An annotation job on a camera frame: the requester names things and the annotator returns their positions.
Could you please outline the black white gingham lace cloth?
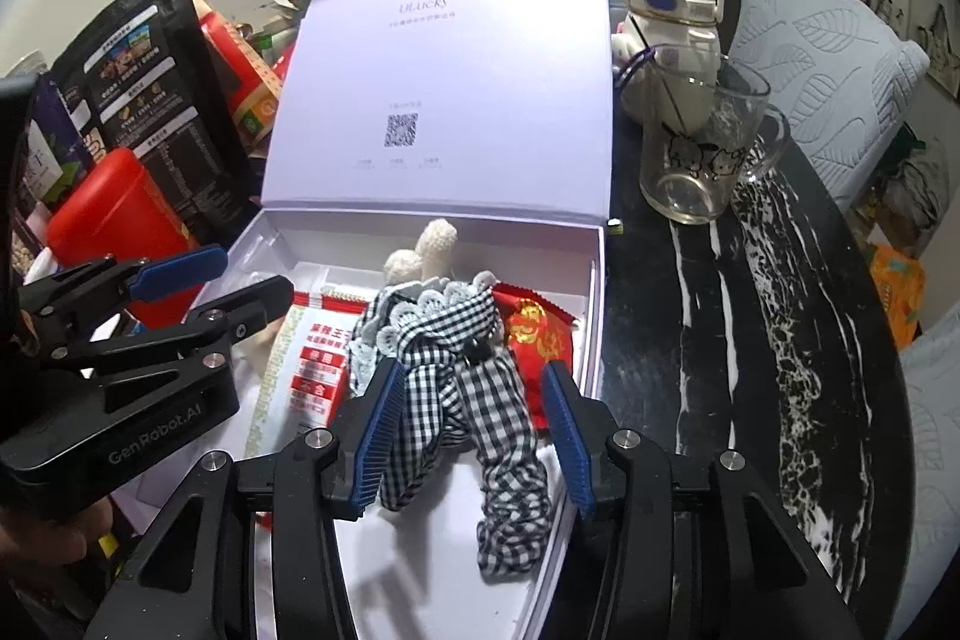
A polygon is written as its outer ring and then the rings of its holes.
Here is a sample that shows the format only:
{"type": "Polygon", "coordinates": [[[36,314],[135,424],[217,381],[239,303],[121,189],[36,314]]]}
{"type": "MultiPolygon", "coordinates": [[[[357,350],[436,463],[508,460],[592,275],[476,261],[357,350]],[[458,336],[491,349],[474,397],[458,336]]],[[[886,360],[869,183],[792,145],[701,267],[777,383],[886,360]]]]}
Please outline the black white gingham lace cloth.
{"type": "Polygon", "coordinates": [[[364,308],[348,341],[348,386],[361,396],[382,359],[410,367],[427,347],[460,353],[470,338],[501,344],[505,325],[496,302],[498,278],[480,271],[471,281],[430,278],[386,286],[364,308]]]}

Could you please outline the gingham scrunchie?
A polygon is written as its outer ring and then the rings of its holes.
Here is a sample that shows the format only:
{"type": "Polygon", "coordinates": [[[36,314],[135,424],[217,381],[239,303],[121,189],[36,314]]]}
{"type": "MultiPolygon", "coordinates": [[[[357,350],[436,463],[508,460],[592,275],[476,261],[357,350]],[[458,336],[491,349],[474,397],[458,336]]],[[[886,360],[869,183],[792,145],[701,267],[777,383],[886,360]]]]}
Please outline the gingham scrunchie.
{"type": "Polygon", "coordinates": [[[482,478],[478,570],[487,580],[534,570],[547,550],[553,507],[509,349],[491,338],[470,338],[457,356],[430,346],[410,367],[397,362],[405,370],[405,408],[382,476],[382,507],[404,510],[441,453],[469,445],[482,478]]]}

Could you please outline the red plastic container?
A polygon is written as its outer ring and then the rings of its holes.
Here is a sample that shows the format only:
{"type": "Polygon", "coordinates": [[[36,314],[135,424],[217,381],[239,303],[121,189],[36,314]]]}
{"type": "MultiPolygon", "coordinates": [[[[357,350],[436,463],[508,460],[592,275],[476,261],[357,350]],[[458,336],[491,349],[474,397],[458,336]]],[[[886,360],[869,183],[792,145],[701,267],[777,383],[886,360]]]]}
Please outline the red plastic container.
{"type": "Polygon", "coordinates": [[[128,292],[147,263],[179,257],[199,242],[127,148],[110,151],[53,213],[47,247],[64,267],[50,307],[71,336],[122,308],[151,330],[176,325],[199,292],[190,286],[155,302],[128,292]]]}

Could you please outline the white red snack packet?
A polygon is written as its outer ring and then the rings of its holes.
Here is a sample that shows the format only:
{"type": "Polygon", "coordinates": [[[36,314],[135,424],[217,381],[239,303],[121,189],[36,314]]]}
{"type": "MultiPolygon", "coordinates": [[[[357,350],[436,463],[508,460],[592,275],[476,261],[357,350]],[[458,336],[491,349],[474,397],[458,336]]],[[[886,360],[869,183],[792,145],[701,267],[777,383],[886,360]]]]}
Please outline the white red snack packet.
{"type": "Polygon", "coordinates": [[[347,386],[348,342],[366,304],[296,291],[270,347],[244,445],[270,455],[331,422],[347,386]]]}

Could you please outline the black snack bag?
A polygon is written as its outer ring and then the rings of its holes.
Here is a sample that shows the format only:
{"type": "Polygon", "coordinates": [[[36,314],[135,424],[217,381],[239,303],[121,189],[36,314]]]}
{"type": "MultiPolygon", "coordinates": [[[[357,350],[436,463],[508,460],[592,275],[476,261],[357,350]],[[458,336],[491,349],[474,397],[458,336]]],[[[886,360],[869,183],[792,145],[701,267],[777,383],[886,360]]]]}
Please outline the black snack bag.
{"type": "Polygon", "coordinates": [[[228,247],[256,216],[256,177],[192,0],[114,0],[50,71],[94,158],[132,151],[199,244],[228,247]]]}

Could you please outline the white knitted toy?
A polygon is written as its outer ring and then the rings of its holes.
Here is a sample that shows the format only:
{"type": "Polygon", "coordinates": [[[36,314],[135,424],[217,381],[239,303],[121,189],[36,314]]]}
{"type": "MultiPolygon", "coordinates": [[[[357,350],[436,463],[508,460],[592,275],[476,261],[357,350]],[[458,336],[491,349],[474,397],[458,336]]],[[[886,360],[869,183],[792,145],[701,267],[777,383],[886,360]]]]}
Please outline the white knitted toy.
{"type": "Polygon", "coordinates": [[[392,252],[382,266],[387,284],[425,281],[451,274],[452,255],[459,234],[446,220],[432,220],[413,248],[392,252]]]}

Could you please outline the near light blue chair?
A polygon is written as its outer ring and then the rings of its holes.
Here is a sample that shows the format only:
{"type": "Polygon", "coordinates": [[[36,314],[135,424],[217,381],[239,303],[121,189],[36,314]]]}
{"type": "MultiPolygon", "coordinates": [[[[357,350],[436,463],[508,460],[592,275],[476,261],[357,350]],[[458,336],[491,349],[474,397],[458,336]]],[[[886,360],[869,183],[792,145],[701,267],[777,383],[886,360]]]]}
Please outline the near light blue chair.
{"type": "Polygon", "coordinates": [[[913,531],[890,637],[900,638],[958,551],[958,308],[901,353],[913,429],[913,531]]]}

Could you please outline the light blue chair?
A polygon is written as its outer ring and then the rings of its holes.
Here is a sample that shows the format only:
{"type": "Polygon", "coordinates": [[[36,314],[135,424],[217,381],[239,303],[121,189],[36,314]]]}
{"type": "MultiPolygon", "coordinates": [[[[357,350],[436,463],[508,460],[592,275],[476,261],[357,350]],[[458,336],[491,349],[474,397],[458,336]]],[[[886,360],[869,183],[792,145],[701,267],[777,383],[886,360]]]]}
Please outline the light blue chair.
{"type": "Polygon", "coordinates": [[[913,429],[913,531],[890,637],[900,638],[958,551],[958,308],[901,353],[913,429]]]}
{"type": "Polygon", "coordinates": [[[740,0],[729,55],[765,76],[841,209],[866,190],[929,68],[859,0],[740,0]]]}

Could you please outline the lavender gift box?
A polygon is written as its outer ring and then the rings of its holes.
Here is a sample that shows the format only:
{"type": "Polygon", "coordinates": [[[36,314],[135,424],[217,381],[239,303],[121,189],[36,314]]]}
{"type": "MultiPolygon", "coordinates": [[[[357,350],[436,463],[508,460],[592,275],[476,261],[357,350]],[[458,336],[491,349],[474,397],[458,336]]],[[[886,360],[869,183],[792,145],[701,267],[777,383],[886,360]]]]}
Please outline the lavender gift box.
{"type": "MultiPolygon", "coordinates": [[[[382,286],[430,218],[459,230],[452,271],[489,269],[573,307],[573,377],[596,395],[612,181],[608,0],[313,0],[268,148],[263,208],[197,304],[268,275],[382,286]]],[[[446,456],[399,513],[336,521],[359,638],[539,638],[573,530],[560,466],[545,562],[487,583],[475,564],[480,466],[446,456]]],[[[216,564],[192,591],[140,585],[145,539],[86,638],[218,638],[216,564]]]]}

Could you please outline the glass mug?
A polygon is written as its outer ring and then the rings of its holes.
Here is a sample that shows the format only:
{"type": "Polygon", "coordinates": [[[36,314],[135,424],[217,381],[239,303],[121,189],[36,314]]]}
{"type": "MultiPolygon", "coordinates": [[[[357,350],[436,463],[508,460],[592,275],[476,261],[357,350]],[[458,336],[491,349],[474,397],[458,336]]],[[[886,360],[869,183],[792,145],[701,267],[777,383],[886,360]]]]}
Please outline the glass mug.
{"type": "Polygon", "coordinates": [[[791,141],[765,76],[734,58],[659,44],[635,74],[643,125],[640,190],[680,224],[711,223],[734,188],[779,163],[791,141]]]}

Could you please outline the far light blue chair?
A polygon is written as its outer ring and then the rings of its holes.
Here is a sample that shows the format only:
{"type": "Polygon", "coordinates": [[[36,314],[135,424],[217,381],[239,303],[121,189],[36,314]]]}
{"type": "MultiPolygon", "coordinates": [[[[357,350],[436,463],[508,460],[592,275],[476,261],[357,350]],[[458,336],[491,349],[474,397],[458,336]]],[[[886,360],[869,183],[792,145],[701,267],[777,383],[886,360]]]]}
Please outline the far light blue chair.
{"type": "Polygon", "coordinates": [[[866,190],[929,68],[859,0],[740,0],[729,55],[765,76],[841,209],[866,190]]]}

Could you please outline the white water bottle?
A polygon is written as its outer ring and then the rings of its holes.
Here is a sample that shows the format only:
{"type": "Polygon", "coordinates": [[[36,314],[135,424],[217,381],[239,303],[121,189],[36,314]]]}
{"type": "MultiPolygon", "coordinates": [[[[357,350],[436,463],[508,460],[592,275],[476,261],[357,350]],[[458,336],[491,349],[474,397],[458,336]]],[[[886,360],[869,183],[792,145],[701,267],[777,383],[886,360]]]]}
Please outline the white water bottle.
{"type": "Polygon", "coordinates": [[[643,89],[654,89],[664,103],[667,123],[686,136],[700,133],[708,120],[708,99],[677,76],[642,74],[640,53],[651,49],[656,64],[672,67],[711,85],[721,57],[719,25],[726,0],[625,0],[626,16],[612,35],[613,65],[620,81],[620,103],[633,120],[646,106],[643,89]]]}

